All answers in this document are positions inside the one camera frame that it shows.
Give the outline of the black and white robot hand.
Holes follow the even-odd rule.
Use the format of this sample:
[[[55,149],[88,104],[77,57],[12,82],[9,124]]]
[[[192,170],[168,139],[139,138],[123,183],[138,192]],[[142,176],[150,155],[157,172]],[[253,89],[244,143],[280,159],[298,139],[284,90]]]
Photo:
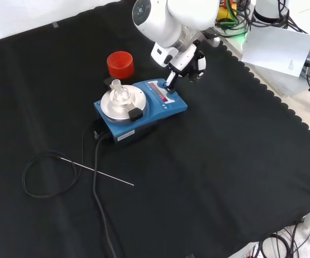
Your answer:
[[[165,89],[169,94],[176,91],[175,83],[179,77],[188,76],[190,82],[196,82],[203,76],[206,58],[198,46],[199,41],[196,40],[185,52],[179,53],[169,62],[170,75],[165,83]]]

